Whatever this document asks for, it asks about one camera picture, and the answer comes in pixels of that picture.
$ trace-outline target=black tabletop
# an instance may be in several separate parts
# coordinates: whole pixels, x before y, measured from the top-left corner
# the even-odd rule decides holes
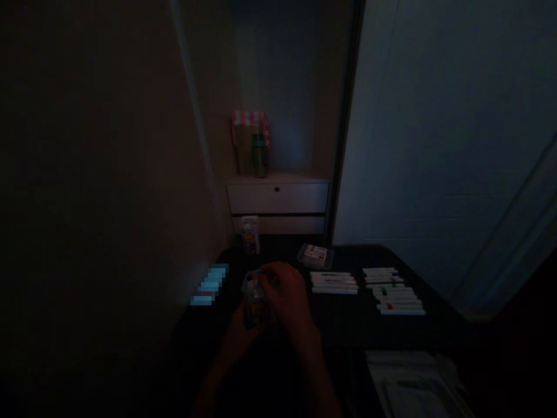
[[[325,347],[357,349],[449,349],[472,344],[472,326],[400,258],[382,246],[333,247],[331,271],[350,272],[365,284],[362,268],[395,267],[406,286],[423,302],[425,316],[385,316],[375,307],[371,290],[360,286],[358,295],[313,294],[310,269],[296,260],[304,242],[319,245],[315,236],[262,236],[261,254],[248,257],[241,248],[222,252],[217,263],[228,264],[229,272],[214,304],[188,307],[173,332],[173,340],[193,348],[217,344],[241,301],[240,290],[247,270],[271,261],[285,261],[296,267],[306,280],[313,320],[321,331]],[[267,336],[281,340],[280,328]]]

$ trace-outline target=shelf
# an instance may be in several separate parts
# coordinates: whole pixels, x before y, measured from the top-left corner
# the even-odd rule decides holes
[[[268,183],[329,183],[329,180],[311,172],[271,171],[265,178],[238,175],[226,182],[229,185]]]

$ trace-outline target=white drawer unit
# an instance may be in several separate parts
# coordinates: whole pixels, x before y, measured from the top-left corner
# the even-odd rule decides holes
[[[234,232],[242,234],[242,217],[233,217]],[[259,217],[259,233],[274,234],[322,234],[325,231],[325,216],[314,217]]]
[[[325,213],[328,183],[228,184],[230,213]]]

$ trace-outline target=hand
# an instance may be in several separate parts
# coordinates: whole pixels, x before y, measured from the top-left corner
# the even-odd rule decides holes
[[[249,346],[259,337],[269,325],[263,323],[250,330],[245,328],[245,301],[242,299],[240,306],[232,313],[230,325],[226,330],[222,345],[215,362],[223,371],[231,369],[248,351]]]
[[[313,323],[306,285],[300,272],[290,264],[278,261],[265,264],[260,270],[278,276],[278,288],[271,286],[267,275],[262,275],[261,285],[269,305],[276,310],[298,352],[321,352],[321,335]]]

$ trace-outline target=pink striped bag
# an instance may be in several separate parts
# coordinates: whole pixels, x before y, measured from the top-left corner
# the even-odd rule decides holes
[[[232,129],[232,143],[236,147],[238,171],[241,175],[255,175],[255,168],[251,160],[252,135],[263,134],[265,145],[270,146],[269,124],[267,115],[263,111],[236,110],[230,120]]]

